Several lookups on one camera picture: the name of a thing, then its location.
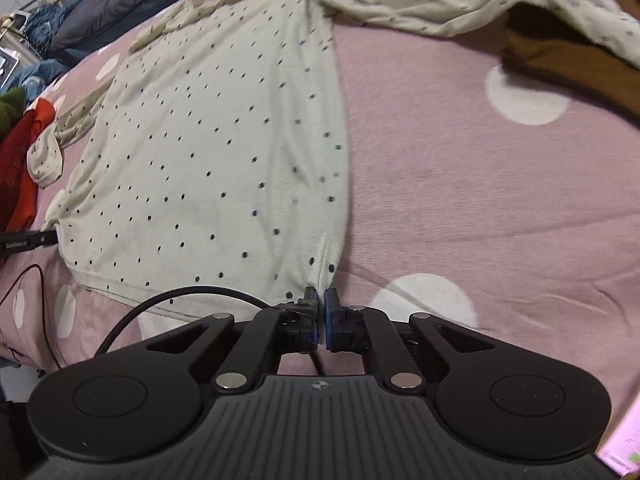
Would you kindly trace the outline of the pink polka dot bedsheet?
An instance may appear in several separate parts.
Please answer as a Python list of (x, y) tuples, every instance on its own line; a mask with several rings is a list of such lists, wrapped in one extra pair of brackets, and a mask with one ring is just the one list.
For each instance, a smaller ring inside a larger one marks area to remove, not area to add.
[(334, 287), (639, 382), (639, 130), (507, 70), (510, 21), (567, 65), (639, 69), (618, 0), (180, 0), (67, 75), (26, 146), (35, 226), (1, 267), (1, 355), (91, 358), (139, 302)]

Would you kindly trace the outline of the green folded garment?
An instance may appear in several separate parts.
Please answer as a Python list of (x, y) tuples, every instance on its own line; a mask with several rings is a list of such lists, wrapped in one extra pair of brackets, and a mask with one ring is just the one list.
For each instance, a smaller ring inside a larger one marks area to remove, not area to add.
[(7, 134), (22, 118), (26, 108), (26, 94), (16, 87), (0, 96), (0, 134)]

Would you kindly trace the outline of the brown garment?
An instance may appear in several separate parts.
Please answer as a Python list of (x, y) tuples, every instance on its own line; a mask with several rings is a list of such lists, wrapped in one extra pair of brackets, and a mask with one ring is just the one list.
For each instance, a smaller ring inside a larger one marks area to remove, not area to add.
[(552, 82), (639, 123), (639, 70), (551, 12), (519, 3), (508, 12), (503, 65)]

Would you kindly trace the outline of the cream dotted shirt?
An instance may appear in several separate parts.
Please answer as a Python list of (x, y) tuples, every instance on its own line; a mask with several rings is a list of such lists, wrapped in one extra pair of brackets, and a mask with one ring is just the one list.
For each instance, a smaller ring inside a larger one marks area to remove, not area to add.
[(638, 136), (536, 122), (491, 97), (486, 63), (437, 51), (538, 3), (625, 61), (614, 0), (182, 0), (132, 44), (96, 102), (29, 157), (74, 280), (125, 304), (186, 285), (267, 302), (356, 275), (398, 312), (435, 285), (489, 297), (518, 266), (558, 287), (639, 260)]

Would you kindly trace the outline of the blue crumpled cloth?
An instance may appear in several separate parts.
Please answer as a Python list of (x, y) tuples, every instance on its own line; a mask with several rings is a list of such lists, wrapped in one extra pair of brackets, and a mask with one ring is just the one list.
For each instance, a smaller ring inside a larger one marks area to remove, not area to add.
[(17, 15), (1, 18), (1, 54), (9, 52), (14, 63), (1, 58), (1, 91), (21, 88), (27, 106), (70, 66), (53, 54), (53, 38), (84, 0), (62, 0), (43, 3), (29, 12), (22, 27), (15, 23)]

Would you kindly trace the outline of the red folded garment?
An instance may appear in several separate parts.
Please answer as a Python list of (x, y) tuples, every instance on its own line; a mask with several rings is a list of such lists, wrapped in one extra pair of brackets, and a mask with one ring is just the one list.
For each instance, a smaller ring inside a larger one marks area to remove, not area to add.
[(37, 185), (27, 169), (27, 152), (55, 118), (55, 108), (39, 99), (1, 141), (1, 232), (26, 230), (36, 216)]

